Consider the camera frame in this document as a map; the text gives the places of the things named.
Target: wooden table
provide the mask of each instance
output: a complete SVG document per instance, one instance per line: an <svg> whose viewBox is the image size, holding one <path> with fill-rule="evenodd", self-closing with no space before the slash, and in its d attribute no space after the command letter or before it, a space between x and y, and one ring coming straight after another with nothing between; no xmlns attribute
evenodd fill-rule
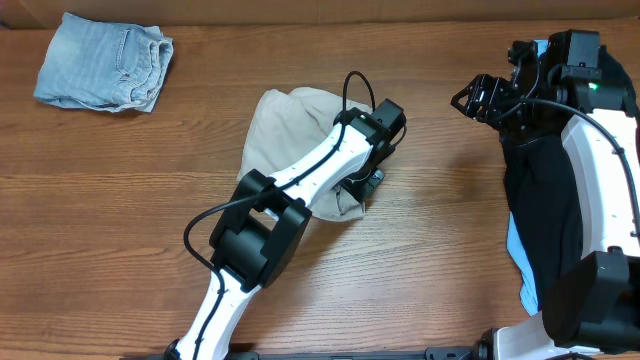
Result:
<svg viewBox="0 0 640 360"><path fill-rule="evenodd" d="M470 345L527 318L507 254L497 134L451 96L507 76L513 40L598 30L640 83L636 20L182 27L152 114L65 111L32 98L53 31L0 32L0 358L159 353L185 333L209 273L182 245L227 200L269 89L339 93L360 70L409 132L364 220L313 220L233 337L264 353ZM367 101L358 81L352 98ZM215 219L195 231L211 253Z"/></svg>

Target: robotic hand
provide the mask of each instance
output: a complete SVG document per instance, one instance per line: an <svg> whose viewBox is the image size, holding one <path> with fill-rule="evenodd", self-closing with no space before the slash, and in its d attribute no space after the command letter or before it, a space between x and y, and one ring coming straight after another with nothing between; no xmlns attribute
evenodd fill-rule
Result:
<svg viewBox="0 0 640 360"><path fill-rule="evenodd" d="M575 173L583 253L546 294L541 313L486 333L475 358L640 350L638 108L631 81L596 32L516 41L508 58L516 65L511 80L478 75L451 105L497 130L509 146L561 136Z"/></svg>
<svg viewBox="0 0 640 360"><path fill-rule="evenodd" d="M352 75L367 84L372 114L357 108L346 111L346 88ZM162 359L224 359L231 333L251 298L271 285L291 260L311 218L309 209L336 185L358 201L368 197L384 177L377 166L395 151L399 141L392 144L391 140L402 129L404 136L406 121L403 109L389 99L376 108L368 81L352 72L343 88L343 111L323 143L268 177L250 171L229 203L197 216L185 230L185 246L211 270L211 282L193 325L167 348ZM251 216L251 209L277 220L273 229ZM209 239L215 252L208 261L191 247L189 232L198 221L218 211L224 212Z"/></svg>

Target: blue cloth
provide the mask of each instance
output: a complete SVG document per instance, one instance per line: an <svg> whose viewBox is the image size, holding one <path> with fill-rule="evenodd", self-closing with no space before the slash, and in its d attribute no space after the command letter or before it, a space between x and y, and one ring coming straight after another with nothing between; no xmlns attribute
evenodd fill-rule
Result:
<svg viewBox="0 0 640 360"><path fill-rule="evenodd" d="M62 108L151 112L173 55L157 26L99 23L65 13L34 97Z"/></svg>
<svg viewBox="0 0 640 360"><path fill-rule="evenodd" d="M509 231L507 232L507 250L522 273L522 289L520 289L520 301L529 315L538 313L538 295L536 293L536 282L533 277L533 270L529 264L529 258L524 251L516 223L513 221L513 214L509 213Z"/></svg>

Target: black cloth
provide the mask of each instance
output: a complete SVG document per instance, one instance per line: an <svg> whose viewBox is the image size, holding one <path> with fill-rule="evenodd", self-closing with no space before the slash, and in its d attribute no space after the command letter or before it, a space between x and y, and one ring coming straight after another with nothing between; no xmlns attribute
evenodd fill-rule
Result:
<svg viewBox="0 0 640 360"><path fill-rule="evenodd" d="M543 306L545 291L580 261L582 215L571 161L558 135L503 143L504 187Z"/></svg>

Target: beige cloth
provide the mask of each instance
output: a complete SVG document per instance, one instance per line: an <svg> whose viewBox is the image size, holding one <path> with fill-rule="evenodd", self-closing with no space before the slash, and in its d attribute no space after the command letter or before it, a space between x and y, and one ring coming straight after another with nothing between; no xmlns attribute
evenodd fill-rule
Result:
<svg viewBox="0 0 640 360"><path fill-rule="evenodd" d="M371 113L369 106L347 100L347 109L353 107ZM252 169L268 176L293 165L324 141L341 110L342 98L323 90L265 92L251 120L238 180ZM311 211L319 219L349 221L364 217L364 204L337 186L322 195Z"/></svg>

